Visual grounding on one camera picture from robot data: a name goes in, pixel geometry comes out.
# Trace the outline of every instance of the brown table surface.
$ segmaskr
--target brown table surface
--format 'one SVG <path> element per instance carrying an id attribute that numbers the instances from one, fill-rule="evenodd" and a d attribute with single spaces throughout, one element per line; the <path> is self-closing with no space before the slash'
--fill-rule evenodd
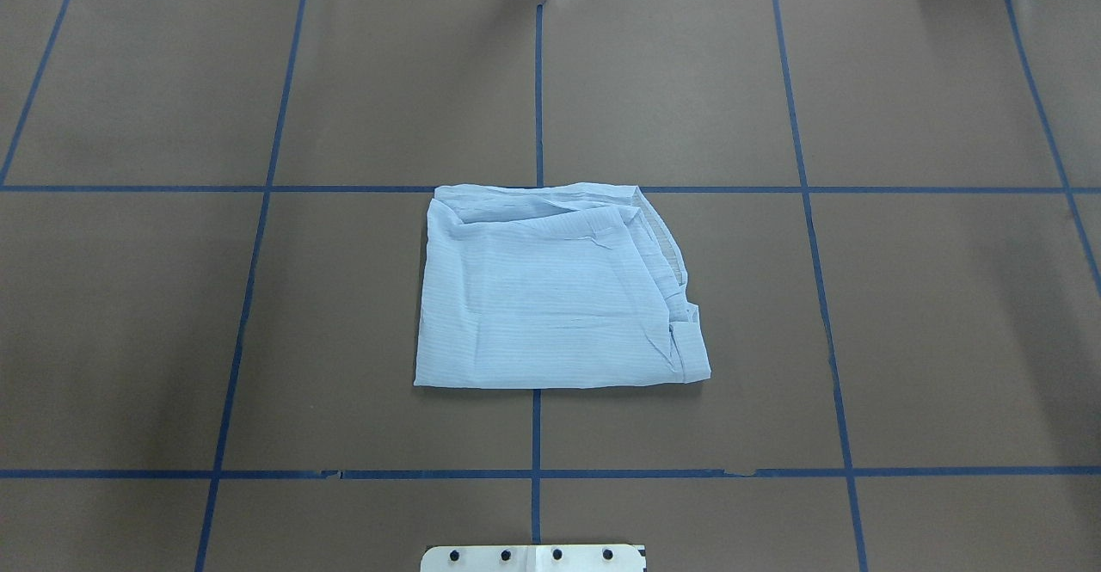
<path id="1" fill-rule="evenodd" d="M 1098 570 L 1099 10 L 0 0 L 0 570 Z M 433 187 L 577 180 L 713 378 L 414 388 Z"/>

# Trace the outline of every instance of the garment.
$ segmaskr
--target garment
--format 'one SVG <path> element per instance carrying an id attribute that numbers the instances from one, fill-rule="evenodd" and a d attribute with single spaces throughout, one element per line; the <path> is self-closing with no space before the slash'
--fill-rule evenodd
<path id="1" fill-rule="evenodd" d="M 680 250 L 637 187 L 438 187 L 414 385 L 710 378 Z"/>

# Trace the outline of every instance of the light blue fabric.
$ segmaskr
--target light blue fabric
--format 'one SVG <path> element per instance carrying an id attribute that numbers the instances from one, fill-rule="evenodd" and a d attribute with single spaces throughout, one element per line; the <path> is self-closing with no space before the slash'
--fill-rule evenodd
<path id="1" fill-rule="evenodd" d="M 637 187 L 438 187 L 414 385 L 710 378 L 687 285 L 680 250 Z"/>

